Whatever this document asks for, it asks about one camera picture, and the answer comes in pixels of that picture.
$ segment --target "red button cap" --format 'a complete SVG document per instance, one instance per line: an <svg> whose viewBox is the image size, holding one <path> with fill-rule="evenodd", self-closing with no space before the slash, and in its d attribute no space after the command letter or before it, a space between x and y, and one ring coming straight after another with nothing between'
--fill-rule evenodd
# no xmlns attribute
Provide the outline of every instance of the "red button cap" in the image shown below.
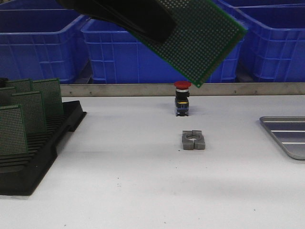
<svg viewBox="0 0 305 229"><path fill-rule="evenodd" d="M174 83L175 87L180 90L188 89L192 84L188 81L177 81Z"/></svg>

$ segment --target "blue plastic crate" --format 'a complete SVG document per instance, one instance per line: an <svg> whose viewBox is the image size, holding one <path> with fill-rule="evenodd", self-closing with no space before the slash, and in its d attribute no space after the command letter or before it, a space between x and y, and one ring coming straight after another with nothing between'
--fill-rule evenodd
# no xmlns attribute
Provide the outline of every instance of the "blue plastic crate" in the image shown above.
<svg viewBox="0 0 305 229"><path fill-rule="evenodd" d="M174 83L185 80L171 65L115 24L90 20L81 31L89 50L95 83ZM207 82L235 81L241 43Z"/></svg>
<svg viewBox="0 0 305 229"><path fill-rule="evenodd" d="M305 7L237 10L249 32L240 62L258 82L305 82Z"/></svg>
<svg viewBox="0 0 305 229"><path fill-rule="evenodd" d="M56 0L12 0L0 4L0 10L64 9Z"/></svg>
<svg viewBox="0 0 305 229"><path fill-rule="evenodd" d="M305 6L305 0L213 0L220 8L238 17L235 8L257 6Z"/></svg>
<svg viewBox="0 0 305 229"><path fill-rule="evenodd" d="M0 75L72 83L89 60L73 10L0 10Z"/></svg>

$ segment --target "gray tray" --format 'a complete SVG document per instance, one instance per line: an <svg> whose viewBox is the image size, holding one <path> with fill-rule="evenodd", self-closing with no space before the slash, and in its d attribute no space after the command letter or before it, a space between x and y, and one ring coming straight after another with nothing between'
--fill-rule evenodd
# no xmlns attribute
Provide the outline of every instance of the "gray tray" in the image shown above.
<svg viewBox="0 0 305 229"><path fill-rule="evenodd" d="M290 157L305 160L305 117L261 117L260 120Z"/></svg>

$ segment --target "white work surface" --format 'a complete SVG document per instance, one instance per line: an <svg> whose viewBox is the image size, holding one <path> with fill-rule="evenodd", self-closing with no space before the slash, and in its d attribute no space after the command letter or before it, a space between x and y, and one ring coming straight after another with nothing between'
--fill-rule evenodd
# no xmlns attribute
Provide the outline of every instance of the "white work surface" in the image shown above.
<svg viewBox="0 0 305 229"><path fill-rule="evenodd" d="M191 96L189 117L174 97L71 100L87 116L31 196L0 196L1 229L305 228L305 162L259 122L305 115L305 96Z"/></svg>

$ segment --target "green perforated pcb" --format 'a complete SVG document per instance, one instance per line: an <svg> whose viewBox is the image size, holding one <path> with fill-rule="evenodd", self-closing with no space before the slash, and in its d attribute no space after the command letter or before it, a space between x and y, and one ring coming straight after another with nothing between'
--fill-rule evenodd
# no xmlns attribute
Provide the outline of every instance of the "green perforated pcb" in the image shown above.
<svg viewBox="0 0 305 229"><path fill-rule="evenodd" d="M210 0L158 0L177 26L163 44L133 33L147 47L200 87L246 30Z"/></svg>
<svg viewBox="0 0 305 229"><path fill-rule="evenodd" d="M11 95L16 93L15 87L1 87L0 88L0 106L11 105Z"/></svg>
<svg viewBox="0 0 305 229"><path fill-rule="evenodd" d="M27 134L47 132L41 92L16 93L12 95L11 102L22 106Z"/></svg>
<svg viewBox="0 0 305 229"><path fill-rule="evenodd" d="M24 117L19 105L0 107L0 155L28 152Z"/></svg>
<svg viewBox="0 0 305 229"><path fill-rule="evenodd" d="M6 87L15 87L17 93L30 92L32 90L32 80L10 80L6 82Z"/></svg>
<svg viewBox="0 0 305 229"><path fill-rule="evenodd" d="M59 79L36 80L33 81L32 88L41 92L47 117L63 115Z"/></svg>

